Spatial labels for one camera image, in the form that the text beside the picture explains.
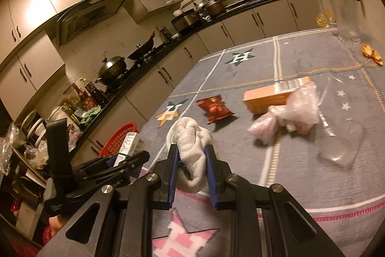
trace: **cardboard box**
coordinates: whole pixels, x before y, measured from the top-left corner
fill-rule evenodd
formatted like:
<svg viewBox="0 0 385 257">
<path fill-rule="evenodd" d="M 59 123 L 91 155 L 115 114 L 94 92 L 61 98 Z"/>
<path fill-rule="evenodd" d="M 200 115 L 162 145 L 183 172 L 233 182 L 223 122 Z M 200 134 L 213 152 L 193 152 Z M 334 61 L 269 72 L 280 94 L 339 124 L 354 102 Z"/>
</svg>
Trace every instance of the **cardboard box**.
<svg viewBox="0 0 385 257">
<path fill-rule="evenodd" d="M 124 138 L 123 144 L 119 149 L 118 156 L 116 157 L 114 167 L 116 167 L 121 161 L 127 158 L 127 156 L 133 156 L 140 151 L 145 151 L 150 147 L 151 141 L 140 135 L 137 132 L 128 132 Z"/>
<path fill-rule="evenodd" d="M 246 91 L 243 102 L 252 113 L 266 113 L 271 105 L 285 105 L 286 99 L 296 88 L 309 83 L 309 77 L 276 82 L 255 90 Z"/>
</svg>

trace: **pink star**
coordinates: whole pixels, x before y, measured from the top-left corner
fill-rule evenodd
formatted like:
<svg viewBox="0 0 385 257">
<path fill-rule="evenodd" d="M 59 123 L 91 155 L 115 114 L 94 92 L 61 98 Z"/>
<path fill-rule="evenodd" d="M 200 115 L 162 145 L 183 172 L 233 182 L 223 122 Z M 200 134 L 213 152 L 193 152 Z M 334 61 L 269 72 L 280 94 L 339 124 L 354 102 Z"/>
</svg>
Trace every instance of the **pink star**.
<svg viewBox="0 0 385 257">
<path fill-rule="evenodd" d="M 158 257 L 194 257 L 217 230 L 187 233 L 178 212 L 173 210 L 173 218 L 168 226 L 171 230 L 166 237 L 154 238 L 153 250 Z"/>
</svg>

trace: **white cloth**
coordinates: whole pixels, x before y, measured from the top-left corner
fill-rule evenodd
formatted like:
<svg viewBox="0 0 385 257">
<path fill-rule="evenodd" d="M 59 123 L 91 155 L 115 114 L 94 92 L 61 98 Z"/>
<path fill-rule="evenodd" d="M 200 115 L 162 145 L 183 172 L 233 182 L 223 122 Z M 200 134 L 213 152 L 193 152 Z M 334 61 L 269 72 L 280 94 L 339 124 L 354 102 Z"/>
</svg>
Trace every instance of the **white cloth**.
<svg viewBox="0 0 385 257">
<path fill-rule="evenodd" d="M 177 144 L 180 160 L 186 166 L 192 181 L 186 178 L 182 169 L 178 169 L 176 188 L 186 193 L 197 193 L 207 185 L 206 156 L 204 149 L 212 143 L 211 132 L 202 128 L 189 117 L 182 117 L 171 126 L 166 137 L 166 149 Z"/>
</svg>

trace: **white box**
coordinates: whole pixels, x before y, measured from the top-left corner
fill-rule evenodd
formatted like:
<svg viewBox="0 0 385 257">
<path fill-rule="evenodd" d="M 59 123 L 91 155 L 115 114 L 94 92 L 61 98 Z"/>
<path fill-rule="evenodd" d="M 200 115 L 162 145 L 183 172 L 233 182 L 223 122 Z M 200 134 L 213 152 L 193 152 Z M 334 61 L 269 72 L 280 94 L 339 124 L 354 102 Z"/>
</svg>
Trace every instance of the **white box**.
<svg viewBox="0 0 385 257">
<path fill-rule="evenodd" d="M 122 146 L 119 149 L 114 167 L 126 159 L 127 156 L 131 157 L 141 151 L 145 151 L 150 146 L 150 144 L 151 141 L 148 138 L 145 138 L 143 135 L 140 135 L 136 132 L 128 132 Z"/>
</svg>

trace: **gray tablecloth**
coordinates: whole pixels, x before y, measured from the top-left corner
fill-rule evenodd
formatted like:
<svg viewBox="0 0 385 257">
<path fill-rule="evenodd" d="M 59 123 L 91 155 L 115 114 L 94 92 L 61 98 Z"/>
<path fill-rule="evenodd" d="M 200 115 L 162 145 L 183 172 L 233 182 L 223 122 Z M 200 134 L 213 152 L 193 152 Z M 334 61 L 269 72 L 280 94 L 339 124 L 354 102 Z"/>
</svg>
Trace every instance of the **gray tablecloth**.
<svg viewBox="0 0 385 257">
<path fill-rule="evenodd" d="M 177 119 L 172 116 L 192 117 L 212 132 L 216 152 L 234 173 L 254 184 L 282 184 L 346 256 L 359 256 L 385 216 L 384 74 L 362 56 L 360 45 L 343 44 L 328 29 L 208 55 L 175 88 L 157 118 L 143 127 L 141 134 L 152 141 L 143 172 L 166 157 L 166 134 Z M 353 118 L 364 127 L 357 155 L 346 167 L 320 157 L 313 131 L 299 136 L 281 130 L 270 146 L 246 133 L 255 119 L 243 103 L 246 90 L 304 76 L 310 76 L 319 91 L 330 77 L 336 78 L 323 103 L 324 114 Z M 235 114 L 207 125 L 195 101 L 218 94 Z M 177 191 L 171 211 L 154 213 L 154 255 L 229 256 L 230 224 L 230 212 L 212 208 L 207 188 L 195 195 Z"/>
</svg>

